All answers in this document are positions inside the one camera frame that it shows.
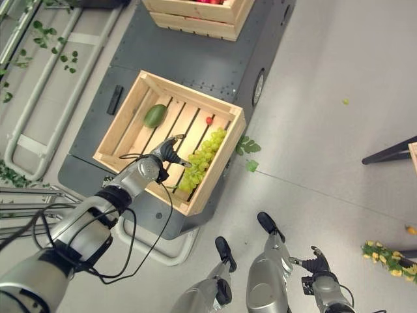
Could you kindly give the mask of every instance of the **wire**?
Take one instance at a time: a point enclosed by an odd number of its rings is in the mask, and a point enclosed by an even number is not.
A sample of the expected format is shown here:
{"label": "wire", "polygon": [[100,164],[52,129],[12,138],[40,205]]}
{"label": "wire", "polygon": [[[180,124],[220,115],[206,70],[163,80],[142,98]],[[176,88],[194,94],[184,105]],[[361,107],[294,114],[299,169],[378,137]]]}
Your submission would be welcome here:
{"label": "wire", "polygon": [[340,285],[340,287],[342,287],[343,289],[346,289],[347,292],[349,292],[349,295],[351,295],[351,298],[352,298],[352,307],[354,308],[354,297],[353,297],[352,291],[348,287],[346,287],[344,285]]}
{"label": "wire", "polygon": [[172,216],[172,213],[173,213],[174,208],[173,208],[173,203],[172,203],[171,194],[169,193],[168,189],[165,187],[165,185],[164,185],[164,184],[161,184],[161,185],[163,186],[163,188],[165,189],[165,191],[166,191],[166,193],[167,193],[167,195],[168,195],[169,202],[170,202],[170,204],[171,204],[171,211],[169,212],[168,219],[167,219],[167,221],[166,221],[166,223],[165,223],[164,227],[162,228],[162,231],[160,232],[160,234],[159,234],[158,238],[155,240],[154,244],[151,246],[151,248],[149,249],[149,251],[147,252],[147,254],[145,255],[145,257],[142,259],[142,262],[141,262],[141,263],[138,265],[138,267],[136,268],[136,270],[135,270],[132,274],[130,274],[130,275],[126,275],[126,276],[123,276],[123,277],[117,278],[117,279],[115,279],[115,280],[111,280],[111,281],[109,281],[109,282],[106,282],[106,281],[103,279],[102,275],[101,275],[101,274],[100,274],[100,273],[99,273],[99,272],[98,272],[98,271],[97,271],[94,267],[91,267],[91,271],[92,271],[92,272],[91,272],[91,274],[98,276],[98,277],[99,277],[99,279],[102,281],[102,283],[103,283],[103,284],[105,284],[105,285],[110,285],[110,284],[113,284],[113,283],[118,282],[118,281],[120,281],[120,280],[123,280],[123,279],[126,279],[126,278],[130,278],[130,277],[133,277],[134,275],[136,275],[136,273],[139,271],[139,269],[140,269],[140,268],[142,267],[142,265],[145,263],[145,261],[146,261],[146,259],[148,258],[149,254],[151,254],[151,252],[154,250],[154,248],[155,248],[156,244],[158,243],[159,239],[161,238],[162,234],[164,233],[165,229],[167,228],[168,222],[169,222],[169,221],[170,221],[170,219],[171,219],[171,216]]}
{"label": "wire", "polygon": [[48,205],[47,207],[38,210],[35,215],[33,215],[32,219],[30,221],[28,221],[28,223],[21,227],[18,231],[14,232],[12,235],[10,235],[9,237],[7,237],[6,239],[4,239],[1,243],[0,243],[0,252],[6,247],[8,246],[12,241],[16,240],[18,237],[20,237],[21,235],[23,235],[26,231],[28,231],[32,226],[34,226],[38,220],[38,218],[47,210],[47,209],[65,209],[65,208],[69,208],[72,207],[74,208],[73,205],[69,205],[67,203],[53,203]]}
{"label": "wire", "polygon": [[88,223],[84,224],[83,227],[81,227],[79,230],[76,231],[76,233],[71,237],[71,239],[69,240],[69,242],[66,244],[65,246],[65,250],[68,252],[69,248],[71,247],[72,242],[74,241],[74,239],[79,235],[79,233],[81,233],[88,225],[90,225],[91,223],[93,223],[94,221],[98,220],[99,218],[102,218],[103,216],[112,214],[114,212],[117,212],[117,209],[113,209],[110,210],[108,212],[104,212],[101,213],[97,216],[95,216],[94,218],[92,218]]}
{"label": "wire", "polygon": [[[101,217],[103,217],[105,215],[114,213],[116,211],[118,211],[118,210],[117,209],[114,209],[114,210],[110,210],[108,212],[102,213],[100,215],[97,215],[96,217],[94,217],[93,219],[91,219],[88,223],[86,223],[85,225],[83,225],[83,227],[81,227],[71,237],[71,239],[69,240],[68,244],[66,245],[66,251],[68,251],[68,249],[71,247],[72,242],[79,235],[79,233],[81,233],[88,225],[90,225],[91,223],[93,223],[95,220],[98,220],[99,218],[101,218]],[[121,276],[124,273],[124,271],[126,270],[126,268],[128,267],[128,264],[129,264],[129,261],[130,261],[130,256],[132,255],[133,245],[134,245],[134,240],[135,240],[135,235],[136,235],[136,228],[137,228],[137,217],[136,217],[136,213],[131,208],[129,208],[129,207],[126,208],[126,211],[131,212],[131,214],[133,215],[133,219],[134,219],[134,229],[133,229],[133,232],[132,232],[132,240],[130,241],[128,256],[126,257],[126,261],[125,261],[125,263],[123,265],[123,268],[120,270],[120,272],[118,274],[116,274],[116,275],[103,275],[103,274],[100,274],[100,276],[102,276],[104,278],[117,278],[117,277]]]}
{"label": "wire", "polygon": [[141,153],[126,153],[124,155],[119,156],[122,160],[128,160],[130,158],[138,159],[142,156]]}

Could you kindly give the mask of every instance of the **grape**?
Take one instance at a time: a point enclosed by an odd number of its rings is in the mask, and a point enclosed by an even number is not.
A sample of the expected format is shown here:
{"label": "grape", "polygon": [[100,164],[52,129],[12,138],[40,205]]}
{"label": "grape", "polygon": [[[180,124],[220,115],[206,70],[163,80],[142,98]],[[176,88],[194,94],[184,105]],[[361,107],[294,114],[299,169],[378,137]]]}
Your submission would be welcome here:
{"label": "grape", "polygon": [[203,181],[206,170],[213,161],[226,134],[227,132],[219,127],[211,133],[210,139],[203,141],[200,150],[196,150],[193,154],[188,155],[188,161],[192,166],[184,170],[184,175],[178,185],[179,190],[191,193]]}

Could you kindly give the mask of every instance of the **wooden box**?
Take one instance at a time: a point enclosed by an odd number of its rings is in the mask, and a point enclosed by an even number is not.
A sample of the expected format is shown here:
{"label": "wooden box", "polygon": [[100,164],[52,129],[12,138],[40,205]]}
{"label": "wooden box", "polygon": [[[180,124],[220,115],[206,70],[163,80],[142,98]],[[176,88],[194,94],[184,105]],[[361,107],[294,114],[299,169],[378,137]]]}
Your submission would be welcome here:
{"label": "wooden box", "polygon": [[[148,128],[143,124],[143,118],[155,104],[166,105],[167,114],[160,126]],[[206,123],[208,116],[213,118],[211,126]],[[169,189],[174,208],[184,215],[194,215],[204,209],[246,127],[242,108],[141,71],[93,158],[119,173],[131,161],[119,159],[119,156],[125,153],[146,154],[166,138],[185,134],[186,137],[179,140],[174,149],[187,160],[188,155],[219,127],[226,129],[227,134],[203,181],[191,193]],[[164,185],[177,186],[184,168],[168,162],[164,163],[164,168],[169,174]],[[162,186],[151,183],[146,190],[169,205]]]}
{"label": "wooden box", "polygon": [[163,28],[236,41],[255,0],[225,0],[222,5],[188,0],[143,0]]}
{"label": "wooden box", "polygon": [[417,173],[417,142],[410,143],[409,150],[412,162],[414,163],[414,167],[416,168]]}

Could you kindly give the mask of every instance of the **gray metal panel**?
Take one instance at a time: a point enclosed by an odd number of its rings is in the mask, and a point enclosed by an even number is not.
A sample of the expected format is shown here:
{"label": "gray metal panel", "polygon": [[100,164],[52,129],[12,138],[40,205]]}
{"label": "gray metal panel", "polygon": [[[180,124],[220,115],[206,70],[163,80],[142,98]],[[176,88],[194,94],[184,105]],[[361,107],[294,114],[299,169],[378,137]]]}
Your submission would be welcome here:
{"label": "gray metal panel", "polygon": [[111,62],[232,102],[273,0],[255,1],[236,42],[161,29],[141,3]]}
{"label": "gray metal panel", "polygon": [[[253,113],[255,79],[261,68],[269,71],[286,26],[280,25],[283,13],[290,3],[295,0],[284,4],[282,0],[257,0],[236,42],[161,29],[140,4],[59,172],[60,182],[86,196],[100,188],[109,172],[92,155],[114,118],[106,113],[107,106],[117,84],[124,87],[120,103],[124,100],[141,69],[235,102],[244,108],[248,122]],[[186,217],[174,211],[162,237],[176,238],[208,221],[222,189],[221,178],[201,214]],[[138,224],[156,234],[169,214],[167,205],[148,194],[137,199],[132,208],[140,216]]]}
{"label": "gray metal panel", "polygon": [[93,159],[98,145],[114,119],[114,115],[107,114],[107,108],[116,85],[122,85],[124,89],[117,109],[120,108],[137,74],[137,71],[127,68],[109,67],[71,147],[71,155],[108,171],[105,166]]}

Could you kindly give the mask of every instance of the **robot leg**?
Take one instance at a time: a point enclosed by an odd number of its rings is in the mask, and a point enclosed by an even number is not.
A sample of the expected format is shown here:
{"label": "robot leg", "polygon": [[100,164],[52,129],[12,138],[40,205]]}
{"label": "robot leg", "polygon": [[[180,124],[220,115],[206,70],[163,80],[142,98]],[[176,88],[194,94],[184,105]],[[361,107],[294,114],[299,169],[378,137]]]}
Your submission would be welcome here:
{"label": "robot leg", "polygon": [[246,306],[249,313],[287,313],[287,286],[293,265],[284,244],[285,237],[275,222],[264,212],[258,221],[269,233],[264,252],[252,263],[246,290]]}
{"label": "robot leg", "polygon": [[180,296],[171,313],[210,313],[231,302],[230,273],[236,270],[237,265],[223,237],[216,238],[216,248],[221,259],[219,264],[206,279]]}

